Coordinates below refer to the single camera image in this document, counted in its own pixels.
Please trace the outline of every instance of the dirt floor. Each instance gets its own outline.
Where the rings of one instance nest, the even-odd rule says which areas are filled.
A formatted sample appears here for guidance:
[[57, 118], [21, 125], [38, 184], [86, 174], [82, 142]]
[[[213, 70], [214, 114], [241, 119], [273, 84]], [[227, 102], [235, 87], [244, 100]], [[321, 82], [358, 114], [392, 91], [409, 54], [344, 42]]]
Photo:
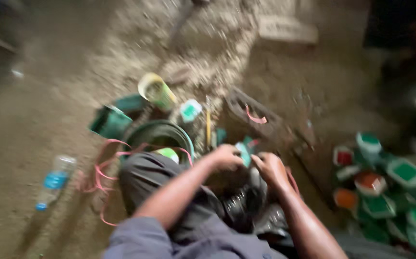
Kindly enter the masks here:
[[[361, 46], [367, 2], [301, 0], [296, 11], [293, 0], [216, 0], [166, 50], [177, 1], [25, 1], [9, 26], [19, 52], [0, 49], [0, 259], [100, 258], [113, 227], [91, 210], [94, 194], [70, 181], [48, 211], [34, 205], [55, 155], [90, 170], [103, 143], [88, 131], [96, 109], [137, 92], [146, 72], [189, 65], [190, 78], [173, 89], [180, 101], [208, 94], [219, 107], [238, 86], [287, 125], [311, 120], [319, 140], [345, 141], [359, 130], [395, 135], [393, 123], [366, 108], [382, 61]], [[319, 28], [320, 42], [296, 50], [261, 40], [258, 14], [297, 15]], [[343, 227], [301, 166], [289, 164], [309, 207], [327, 226]], [[106, 217], [118, 222], [124, 210], [111, 200]]]

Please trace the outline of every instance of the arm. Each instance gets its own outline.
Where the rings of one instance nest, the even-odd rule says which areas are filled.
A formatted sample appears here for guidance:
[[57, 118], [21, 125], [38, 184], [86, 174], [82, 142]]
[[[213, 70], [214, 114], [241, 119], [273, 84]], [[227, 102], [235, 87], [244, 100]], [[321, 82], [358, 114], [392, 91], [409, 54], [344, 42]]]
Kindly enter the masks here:
[[182, 172], [150, 196], [132, 218], [155, 218], [164, 229], [169, 229], [176, 223], [192, 201], [195, 192], [213, 171], [235, 169], [243, 165], [243, 159], [235, 156], [237, 151], [234, 146], [222, 145], [204, 156], [193, 168]]
[[301, 258], [347, 259], [342, 248], [320, 220], [296, 194], [282, 161], [272, 153], [252, 156], [261, 176], [276, 191]]

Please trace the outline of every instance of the water bottle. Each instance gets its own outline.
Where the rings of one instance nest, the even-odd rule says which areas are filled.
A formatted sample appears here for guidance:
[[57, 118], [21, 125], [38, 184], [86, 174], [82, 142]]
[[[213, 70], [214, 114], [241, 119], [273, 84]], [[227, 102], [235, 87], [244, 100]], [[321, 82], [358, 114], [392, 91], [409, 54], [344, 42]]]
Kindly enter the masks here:
[[38, 211], [44, 211], [51, 202], [57, 200], [76, 164], [75, 158], [65, 155], [56, 156], [53, 169], [45, 177], [43, 189], [35, 206]]

